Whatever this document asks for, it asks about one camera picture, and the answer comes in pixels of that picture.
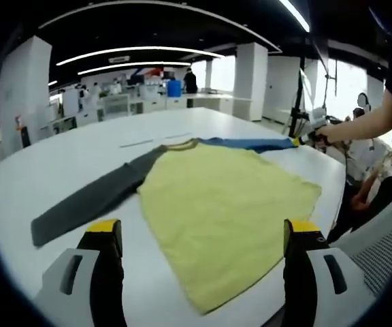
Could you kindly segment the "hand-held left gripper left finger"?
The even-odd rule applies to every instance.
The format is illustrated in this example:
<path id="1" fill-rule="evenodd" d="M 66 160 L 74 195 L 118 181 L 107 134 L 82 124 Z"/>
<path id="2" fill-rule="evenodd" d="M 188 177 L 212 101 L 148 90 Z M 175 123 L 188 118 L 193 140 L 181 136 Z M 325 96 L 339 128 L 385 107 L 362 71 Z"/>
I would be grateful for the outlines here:
<path id="1" fill-rule="evenodd" d="M 126 326 L 121 222 L 97 222 L 42 275 L 35 306 L 54 326 Z"/>

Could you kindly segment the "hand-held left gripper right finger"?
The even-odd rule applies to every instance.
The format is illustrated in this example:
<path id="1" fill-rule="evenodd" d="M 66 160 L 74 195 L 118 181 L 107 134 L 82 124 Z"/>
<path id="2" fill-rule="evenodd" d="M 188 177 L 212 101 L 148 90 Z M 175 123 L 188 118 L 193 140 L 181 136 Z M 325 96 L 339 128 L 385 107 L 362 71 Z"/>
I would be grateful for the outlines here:
<path id="1" fill-rule="evenodd" d="M 284 221 L 283 326 L 353 326 L 375 296 L 363 271 L 310 221 Z"/>

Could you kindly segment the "person's right hand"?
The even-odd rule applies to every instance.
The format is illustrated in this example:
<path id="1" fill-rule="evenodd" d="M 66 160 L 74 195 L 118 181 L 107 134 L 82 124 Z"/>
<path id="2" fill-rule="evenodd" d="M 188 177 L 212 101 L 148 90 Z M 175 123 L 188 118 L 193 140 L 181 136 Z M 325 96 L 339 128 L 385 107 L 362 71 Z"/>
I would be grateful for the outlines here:
<path id="1" fill-rule="evenodd" d="M 322 126 L 316 131 L 316 134 L 325 144 L 333 144 L 342 140 L 340 131 L 337 125 Z"/>

